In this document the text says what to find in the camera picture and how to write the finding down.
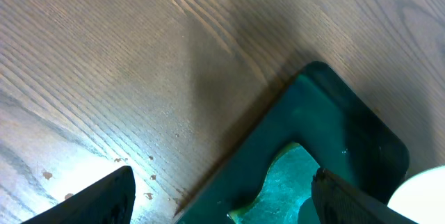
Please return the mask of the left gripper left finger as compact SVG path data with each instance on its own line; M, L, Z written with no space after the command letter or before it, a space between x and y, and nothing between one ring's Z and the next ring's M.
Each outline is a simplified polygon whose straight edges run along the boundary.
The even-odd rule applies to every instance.
M23 224L130 224L135 197L133 170L123 166Z

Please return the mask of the light green plate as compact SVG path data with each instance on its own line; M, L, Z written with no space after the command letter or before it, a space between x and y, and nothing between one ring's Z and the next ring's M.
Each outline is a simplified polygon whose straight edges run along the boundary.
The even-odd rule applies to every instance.
M444 166L438 166L409 178L391 196L388 208L416 223L444 224L444 173Z

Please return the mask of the green sponge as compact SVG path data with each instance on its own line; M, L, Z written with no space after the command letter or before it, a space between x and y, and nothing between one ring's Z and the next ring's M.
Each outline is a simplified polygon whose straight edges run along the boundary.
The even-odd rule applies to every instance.
M287 145L274 158L256 198L227 215L236 224L319 223L311 186L318 168L301 145Z

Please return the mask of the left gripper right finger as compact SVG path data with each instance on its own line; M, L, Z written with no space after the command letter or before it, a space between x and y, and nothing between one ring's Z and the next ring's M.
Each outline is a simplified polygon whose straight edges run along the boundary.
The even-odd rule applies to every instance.
M311 198L321 223L415 224L325 168L313 176Z

